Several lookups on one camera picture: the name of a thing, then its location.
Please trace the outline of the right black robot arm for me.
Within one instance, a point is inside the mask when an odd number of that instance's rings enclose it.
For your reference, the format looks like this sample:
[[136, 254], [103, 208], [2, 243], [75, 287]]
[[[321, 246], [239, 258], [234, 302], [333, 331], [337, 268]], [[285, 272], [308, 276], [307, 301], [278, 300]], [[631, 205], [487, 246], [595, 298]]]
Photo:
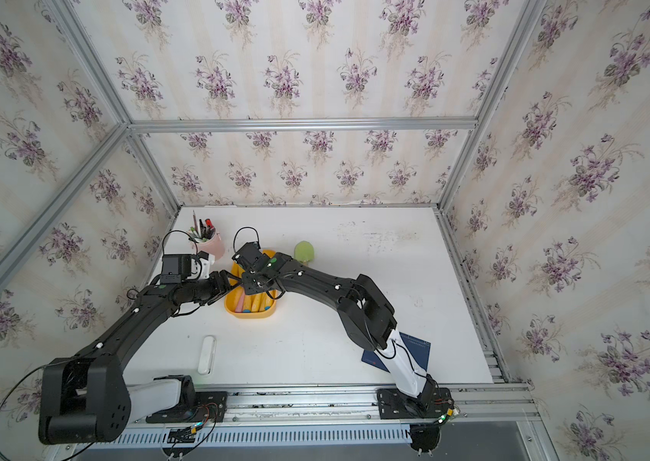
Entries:
[[282, 253], [270, 257], [256, 242], [240, 247], [233, 260], [242, 268], [242, 288], [246, 294], [276, 290], [331, 307], [338, 313], [349, 339], [381, 357], [401, 394], [415, 401], [431, 398], [436, 381], [409, 351], [398, 330], [394, 307], [371, 278], [329, 275]]

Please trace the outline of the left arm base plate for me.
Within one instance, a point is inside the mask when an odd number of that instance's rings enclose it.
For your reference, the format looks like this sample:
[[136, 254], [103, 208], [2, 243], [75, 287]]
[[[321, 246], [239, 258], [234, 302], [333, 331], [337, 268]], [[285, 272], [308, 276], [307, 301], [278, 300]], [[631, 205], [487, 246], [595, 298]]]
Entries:
[[223, 391], [197, 392], [191, 399], [183, 398], [175, 407], [147, 416], [147, 424], [192, 424], [204, 421], [221, 423], [229, 394]]

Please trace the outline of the yellow storage box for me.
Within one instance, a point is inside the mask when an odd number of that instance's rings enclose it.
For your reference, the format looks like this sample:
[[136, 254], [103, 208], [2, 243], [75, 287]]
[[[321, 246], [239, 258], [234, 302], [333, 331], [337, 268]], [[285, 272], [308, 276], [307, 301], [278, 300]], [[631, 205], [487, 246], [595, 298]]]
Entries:
[[275, 313], [275, 298], [279, 295], [278, 291], [272, 293], [259, 293], [248, 295], [242, 287], [242, 274], [244, 270], [237, 263], [234, 263], [229, 279], [233, 290], [224, 297], [224, 307], [227, 313], [240, 320], [258, 320], [267, 318]]

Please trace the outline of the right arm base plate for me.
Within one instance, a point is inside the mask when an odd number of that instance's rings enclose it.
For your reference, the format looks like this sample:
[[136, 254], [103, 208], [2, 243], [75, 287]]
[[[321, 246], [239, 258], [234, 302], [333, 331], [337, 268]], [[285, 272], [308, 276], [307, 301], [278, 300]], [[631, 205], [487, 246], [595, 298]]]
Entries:
[[396, 388], [378, 389], [376, 396], [382, 420], [425, 419], [443, 422], [459, 413], [450, 390], [433, 385], [428, 385], [417, 398], [409, 397]]

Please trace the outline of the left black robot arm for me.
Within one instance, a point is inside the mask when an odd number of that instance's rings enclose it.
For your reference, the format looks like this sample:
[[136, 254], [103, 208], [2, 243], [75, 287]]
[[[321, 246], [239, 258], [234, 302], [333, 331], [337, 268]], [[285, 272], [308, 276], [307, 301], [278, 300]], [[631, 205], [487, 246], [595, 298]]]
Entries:
[[177, 411], [194, 418], [189, 376], [165, 376], [129, 390], [123, 373], [138, 349], [184, 303], [213, 305], [233, 291], [234, 276], [214, 271], [204, 280], [174, 284], [157, 276], [121, 319], [72, 357], [59, 357], [42, 377], [38, 437], [44, 445], [116, 440], [126, 426], [149, 415]]

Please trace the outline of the green round spatula wooden handle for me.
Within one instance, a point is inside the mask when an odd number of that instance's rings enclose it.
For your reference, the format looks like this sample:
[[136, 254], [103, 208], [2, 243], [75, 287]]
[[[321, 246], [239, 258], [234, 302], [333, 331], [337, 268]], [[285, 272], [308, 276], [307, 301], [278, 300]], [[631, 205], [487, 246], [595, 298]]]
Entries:
[[308, 266], [315, 260], [315, 248], [313, 244], [306, 240], [298, 242], [293, 250], [293, 258], [300, 264]]

